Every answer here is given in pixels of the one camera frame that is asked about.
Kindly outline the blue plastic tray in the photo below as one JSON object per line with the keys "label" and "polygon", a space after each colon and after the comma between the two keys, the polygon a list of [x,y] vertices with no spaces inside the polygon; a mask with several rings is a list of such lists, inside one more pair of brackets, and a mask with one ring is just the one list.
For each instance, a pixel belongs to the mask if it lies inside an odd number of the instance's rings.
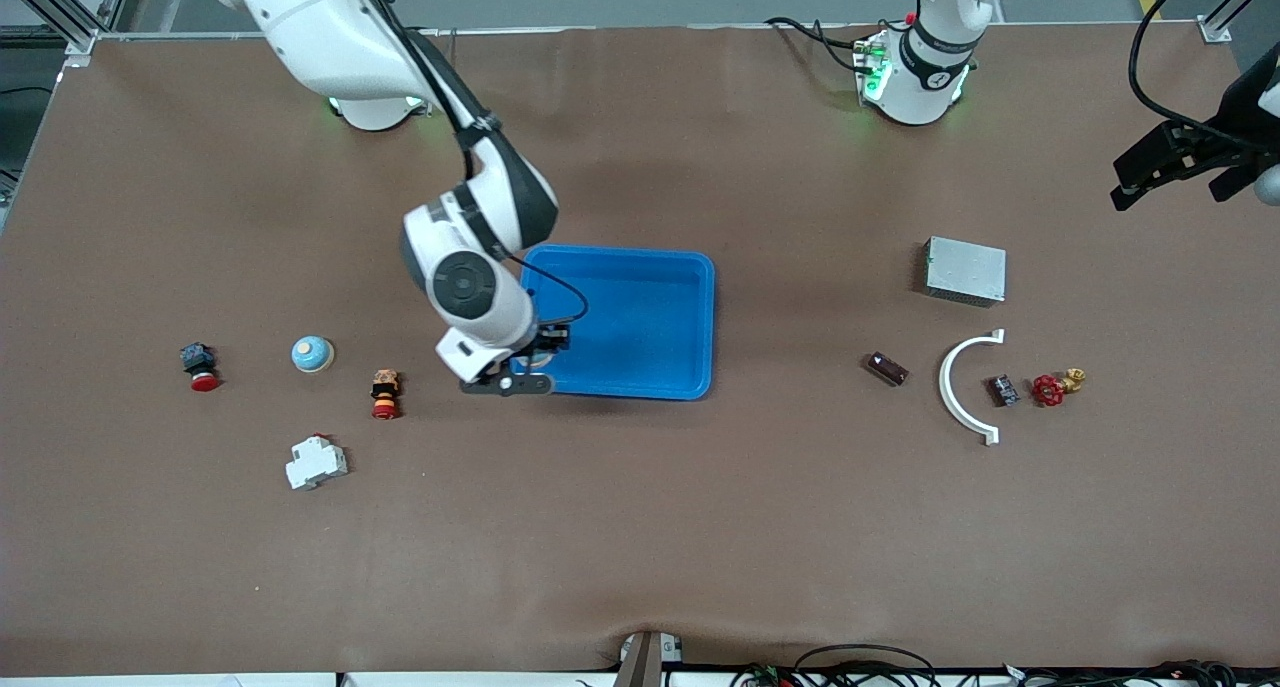
{"label": "blue plastic tray", "polygon": [[698,251],[543,244],[525,257],[538,313],[571,324],[541,372],[556,394],[699,400],[710,390],[716,267]]}

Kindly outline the white circuit breaker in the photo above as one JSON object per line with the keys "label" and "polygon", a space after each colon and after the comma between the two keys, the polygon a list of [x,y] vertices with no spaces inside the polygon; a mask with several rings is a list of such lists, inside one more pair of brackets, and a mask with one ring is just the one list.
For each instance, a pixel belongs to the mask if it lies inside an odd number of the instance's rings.
{"label": "white circuit breaker", "polygon": [[310,491],[314,487],[349,473],[342,446],[330,438],[314,432],[298,444],[291,446],[291,461],[285,464],[285,478],[294,491]]}

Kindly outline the brown table mat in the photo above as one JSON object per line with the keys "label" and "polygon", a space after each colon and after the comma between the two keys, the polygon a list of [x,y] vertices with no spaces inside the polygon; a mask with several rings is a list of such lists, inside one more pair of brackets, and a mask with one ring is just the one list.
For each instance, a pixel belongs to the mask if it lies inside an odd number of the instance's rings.
{"label": "brown table mat", "polygon": [[[261,40],[99,45],[0,237],[0,675],[579,670],[641,629],[698,661],[1280,665],[1280,209],[1112,209],[1155,123],[1128,43],[998,27],[900,128],[774,29],[461,37],[556,242],[713,260],[691,403],[461,394],[398,249],[460,180],[442,118],[352,130]],[[1006,299],[927,296],[932,235],[1005,249]],[[997,328],[954,367],[986,446],[937,377]],[[314,432],[349,473],[294,491]]]}

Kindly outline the grey metal box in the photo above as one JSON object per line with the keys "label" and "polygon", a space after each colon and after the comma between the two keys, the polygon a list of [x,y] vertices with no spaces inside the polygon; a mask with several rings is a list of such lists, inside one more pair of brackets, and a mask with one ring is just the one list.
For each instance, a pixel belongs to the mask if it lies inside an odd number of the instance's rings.
{"label": "grey metal box", "polygon": [[991,308],[1007,296],[1007,253],[932,235],[923,248],[923,289],[932,298]]}

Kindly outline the red handwheel brass valve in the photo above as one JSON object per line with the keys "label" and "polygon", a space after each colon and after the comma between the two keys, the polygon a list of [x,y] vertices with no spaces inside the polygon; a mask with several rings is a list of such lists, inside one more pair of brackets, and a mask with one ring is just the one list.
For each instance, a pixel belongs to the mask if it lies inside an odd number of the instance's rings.
{"label": "red handwheel brass valve", "polygon": [[1061,374],[1042,374],[1032,383],[1032,397],[1039,406],[1062,406],[1066,397],[1078,394],[1087,380],[1083,368],[1066,368]]}

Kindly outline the red mushroom emergency stop button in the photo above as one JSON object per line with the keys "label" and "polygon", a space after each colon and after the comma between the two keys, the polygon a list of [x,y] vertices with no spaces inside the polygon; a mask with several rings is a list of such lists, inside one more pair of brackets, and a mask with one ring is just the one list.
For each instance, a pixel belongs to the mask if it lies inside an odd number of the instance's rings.
{"label": "red mushroom emergency stop button", "polygon": [[204,342],[191,342],[184,345],[180,349],[180,362],[183,372],[189,376],[189,388],[193,391],[212,391],[220,386],[218,359]]}

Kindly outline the metal table clamp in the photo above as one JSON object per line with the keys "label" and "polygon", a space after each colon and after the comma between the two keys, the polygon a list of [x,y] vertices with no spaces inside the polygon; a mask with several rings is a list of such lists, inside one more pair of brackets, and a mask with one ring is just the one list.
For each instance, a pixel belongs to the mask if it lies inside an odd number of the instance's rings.
{"label": "metal table clamp", "polygon": [[626,638],[612,687],[675,687],[673,669],[684,665],[684,641],[666,632],[644,631]]}

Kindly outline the white curved plastic bracket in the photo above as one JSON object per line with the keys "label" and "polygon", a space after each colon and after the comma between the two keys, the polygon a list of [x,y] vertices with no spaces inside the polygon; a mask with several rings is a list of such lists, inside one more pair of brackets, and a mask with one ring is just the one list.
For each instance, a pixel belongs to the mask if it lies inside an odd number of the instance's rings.
{"label": "white curved plastic bracket", "polygon": [[964,408],[955,394],[954,367],[956,359],[959,359],[959,356],[963,354],[964,351],[974,348],[974,345],[1001,345],[1005,342],[1005,336],[1006,331],[1002,330],[1002,328],[997,328],[997,330],[992,330],[991,333],[983,333],[983,335],[970,336],[970,339],[959,342],[959,344],[954,345],[954,348],[943,356],[937,377],[938,391],[945,409],[947,409],[948,415],[951,415],[951,417],[960,423],[960,426],[969,429],[969,431],[975,432],[975,435],[979,435],[986,446],[995,446],[1000,444],[1000,429],[995,426],[995,423],[984,423],[983,421],[977,420],[969,409]]}

